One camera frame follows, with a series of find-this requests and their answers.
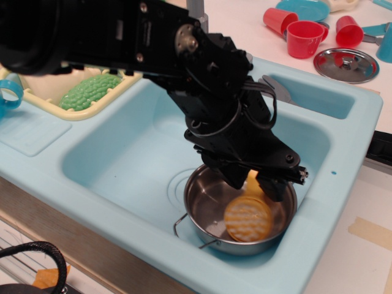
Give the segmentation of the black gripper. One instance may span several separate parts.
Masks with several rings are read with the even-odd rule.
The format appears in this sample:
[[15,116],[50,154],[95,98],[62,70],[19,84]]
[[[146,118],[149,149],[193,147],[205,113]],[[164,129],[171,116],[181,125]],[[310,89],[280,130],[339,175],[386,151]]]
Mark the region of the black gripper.
[[228,99],[186,93],[183,113],[186,140],[232,188],[242,188],[250,170],[256,170],[266,196],[282,202],[288,182],[304,183],[307,170],[300,156],[273,134],[277,111],[269,111],[261,92],[242,91]]

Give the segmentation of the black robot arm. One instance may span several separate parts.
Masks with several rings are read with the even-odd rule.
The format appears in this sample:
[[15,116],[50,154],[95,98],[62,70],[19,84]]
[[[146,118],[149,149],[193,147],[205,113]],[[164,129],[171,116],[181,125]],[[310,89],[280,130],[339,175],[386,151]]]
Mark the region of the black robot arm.
[[206,33],[186,9],[163,1],[2,1],[1,64],[22,75],[97,66],[140,72],[185,114],[185,138],[204,164],[239,189],[248,173],[275,202],[303,184],[300,156],[272,132],[270,86],[229,37]]

